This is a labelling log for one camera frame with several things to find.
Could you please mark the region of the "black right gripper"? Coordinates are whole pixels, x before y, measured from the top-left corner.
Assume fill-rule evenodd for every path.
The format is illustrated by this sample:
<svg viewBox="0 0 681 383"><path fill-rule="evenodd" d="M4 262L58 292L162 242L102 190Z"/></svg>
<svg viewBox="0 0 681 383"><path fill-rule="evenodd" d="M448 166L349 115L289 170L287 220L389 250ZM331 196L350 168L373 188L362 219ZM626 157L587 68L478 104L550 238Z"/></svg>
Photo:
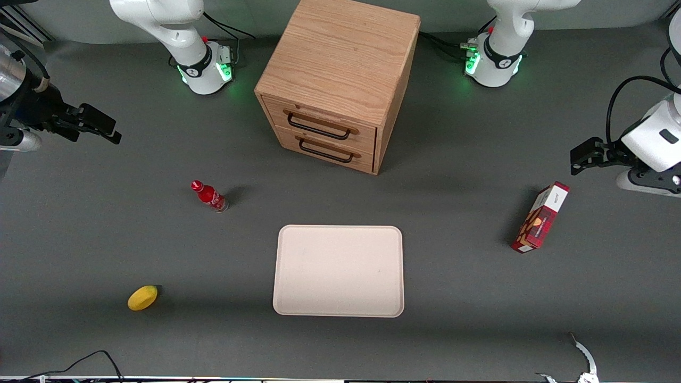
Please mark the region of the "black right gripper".
<svg viewBox="0 0 681 383"><path fill-rule="evenodd" d="M53 86L41 93L29 87L18 90L10 98L10 117L24 128L48 131L69 141L77 141L80 131L95 134L114 145L119 145L122 138L122 134L115 131L116 121L112 117L87 103L71 106ZM79 120L83 124L80 130Z"/></svg>

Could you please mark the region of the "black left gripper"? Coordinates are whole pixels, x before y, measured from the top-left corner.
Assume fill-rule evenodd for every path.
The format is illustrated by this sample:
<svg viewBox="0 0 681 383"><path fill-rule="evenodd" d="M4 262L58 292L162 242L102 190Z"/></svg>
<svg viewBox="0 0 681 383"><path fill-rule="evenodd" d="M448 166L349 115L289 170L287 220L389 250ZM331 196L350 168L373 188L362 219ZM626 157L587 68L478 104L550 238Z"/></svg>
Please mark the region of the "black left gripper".
<svg viewBox="0 0 681 383"><path fill-rule="evenodd" d="M600 166L635 166L635 155L621 140L604 141L591 137L570 150L571 176Z"/></svg>

